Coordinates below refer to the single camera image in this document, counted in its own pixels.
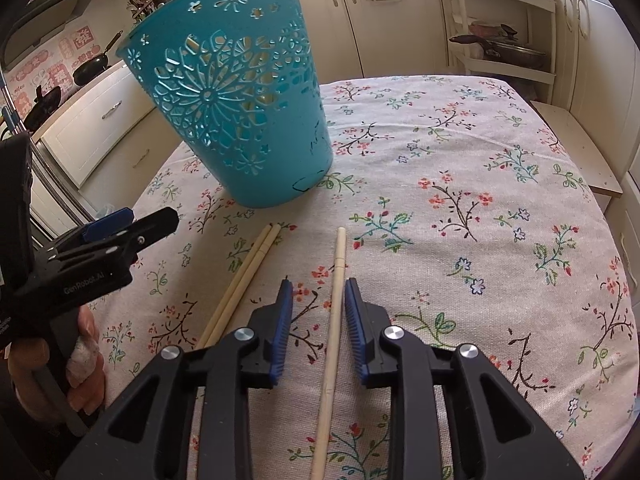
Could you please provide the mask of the bamboo chopstick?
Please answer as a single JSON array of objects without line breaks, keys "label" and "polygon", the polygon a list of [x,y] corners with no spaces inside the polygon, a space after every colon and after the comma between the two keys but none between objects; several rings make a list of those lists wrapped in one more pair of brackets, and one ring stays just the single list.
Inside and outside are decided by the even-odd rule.
[{"label": "bamboo chopstick", "polygon": [[216,342],[221,338],[221,336],[226,331],[227,325],[229,324],[232,316],[234,315],[235,309],[240,304],[245,292],[250,286],[250,283],[253,281],[254,276],[256,275],[258,269],[262,265],[262,262],[265,260],[266,255],[270,251],[271,246],[276,240],[277,236],[280,234],[281,227],[278,224],[273,224],[271,226],[271,230],[268,233],[265,241],[262,243],[262,246],[258,249],[258,253],[250,263],[248,270],[245,272],[242,280],[240,281],[239,286],[235,289],[235,292],[232,294],[228,304],[224,307],[222,311],[222,315],[218,320],[213,331],[210,333],[205,347],[212,346],[216,344]]},{"label": "bamboo chopstick", "polygon": [[242,263],[242,266],[240,266],[239,270],[236,271],[234,278],[232,278],[231,283],[229,284],[226,291],[222,295],[221,300],[218,302],[217,307],[214,309],[212,316],[210,317],[208,323],[206,324],[205,330],[201,334],[201,337],[195,346],[196,350],[201,350],[205,347],[206,341],[210,333],[213,331],[216,324],[218,323],[218,320],[222,315],[222,311],[224,310],[224,307],[228,304],[232,294],[235,292],[235,289],[239,286],[240,281],[242,280],[242,277],[244,276],[245,272],[248,270],[250,263],[253,261],[253,259],[257,255],[258,249],[260,248],[260,246],[262,246],[262,243],[265,241],[270,230],[271,230],[271,226],[270,224],[267,224],[262,229],[262,232],[259,233],[256,240],[254,241],[254,244],[252,248],[250,248],[250,252],[246,256],[244,262]]},{"label": "bamboo chopstick", "polygon": [[341,226],[336,232],[331,314],[328,342],[326,343],[326,364],[324,364],[320,392],[316,445],[314,446],[314,454],[312,454],[310,480],[322,480],[326,471],[326,453],[328,452],[331,435],[338,358],[340,357],[343,290],[346,270],[346,238],[346,229]]}]

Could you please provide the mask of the black frying pan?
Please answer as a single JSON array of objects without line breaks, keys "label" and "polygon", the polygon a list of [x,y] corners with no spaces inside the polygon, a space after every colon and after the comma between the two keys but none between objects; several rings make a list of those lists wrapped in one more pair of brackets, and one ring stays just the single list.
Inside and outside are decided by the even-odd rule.
[{"label": "black frying pan", "polygon": [[73,80],[76,86],[83,87],[106,71],[108,65],[107,53],[111,51],[111,48],[114,47],[123,33],[124,32],[120,30],[107,44],[103,52],[94,58],[90,58],[90,60],[83,62],[81,66],[78,66],[76,70],[74,70]]}]

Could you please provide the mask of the teal perforated plastic basket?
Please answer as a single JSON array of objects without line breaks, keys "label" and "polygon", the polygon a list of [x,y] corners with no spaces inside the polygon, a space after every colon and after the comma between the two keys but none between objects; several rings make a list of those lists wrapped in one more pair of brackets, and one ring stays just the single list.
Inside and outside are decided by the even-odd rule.
[{"label": "teal perforated plastic basket", "polygon": [[118,56],[239,204],[309,191],[333,151],[299,0],[171,0]]}]

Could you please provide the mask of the pan on rack shelf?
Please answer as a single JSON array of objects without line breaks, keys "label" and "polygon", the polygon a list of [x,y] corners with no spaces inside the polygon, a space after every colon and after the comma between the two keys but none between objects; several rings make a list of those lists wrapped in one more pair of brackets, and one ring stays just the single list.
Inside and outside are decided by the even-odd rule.
[{"label": "pan on rack shelf", "polygon": [[478,44],[488,61],[511,64],[532,70],[539,70],[546,65],[547,55],[544,52],[518,44],[515,40],[516,30],[503,26],[505,37],[483,38],[474,34],[452,36],[452,44]]}]

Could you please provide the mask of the small white wooden stool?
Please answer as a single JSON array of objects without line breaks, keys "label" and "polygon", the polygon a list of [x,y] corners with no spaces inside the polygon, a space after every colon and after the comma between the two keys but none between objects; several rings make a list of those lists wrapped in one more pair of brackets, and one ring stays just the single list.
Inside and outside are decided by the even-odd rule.
[{"label": "small white wooden stool", "polygon": [[533,101],[532,107],[553,131],[593,192],[620,197],[623,189],[586,130],[564,108]]}]

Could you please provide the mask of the range hood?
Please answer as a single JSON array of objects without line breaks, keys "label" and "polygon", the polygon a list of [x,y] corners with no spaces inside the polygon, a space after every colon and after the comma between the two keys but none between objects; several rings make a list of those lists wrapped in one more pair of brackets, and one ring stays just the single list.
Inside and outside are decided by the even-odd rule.
[{"label": "range hood", "polygon": [[40,44],[62,32],[65,26],[84,14],[92,0],[30,0],[1,40],[1,67],[12,70]]}]

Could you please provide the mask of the floral tablecloth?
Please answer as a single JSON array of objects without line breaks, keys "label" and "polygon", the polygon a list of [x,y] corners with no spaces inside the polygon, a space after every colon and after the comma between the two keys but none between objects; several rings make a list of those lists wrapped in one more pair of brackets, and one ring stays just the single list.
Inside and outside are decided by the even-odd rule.
[{"label": "floral tablecloth", "polygon": [[639,356],[623,261],[578,166],[504,82],[415,76],[322,90],[330,171],[297,200],[235,203],[186,145],[134,212],[180,223],[96,302],[106,396],[168,346],[192,350],[260,231],[280,233],[235,310],[293,285],[284,373],[250,396],[259,479],[305,479],[330,322],[335,235],[365,300],[427,344],[477,344],[597,479],[634,422]]}]

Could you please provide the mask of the white storage rack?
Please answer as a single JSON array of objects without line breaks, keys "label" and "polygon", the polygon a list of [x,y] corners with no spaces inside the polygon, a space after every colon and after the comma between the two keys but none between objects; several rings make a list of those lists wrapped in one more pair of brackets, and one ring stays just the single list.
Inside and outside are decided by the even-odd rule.
[{"label": "white storage rack", "polygon": [[[453,70],[509,79],[531,99],[552,100],[558,42],[554,0],[442,0],[442,8]],[[498,61],[480,44],[454,42],[454,37],[471,34],[535,51],[541,59],[518,64]]]}]

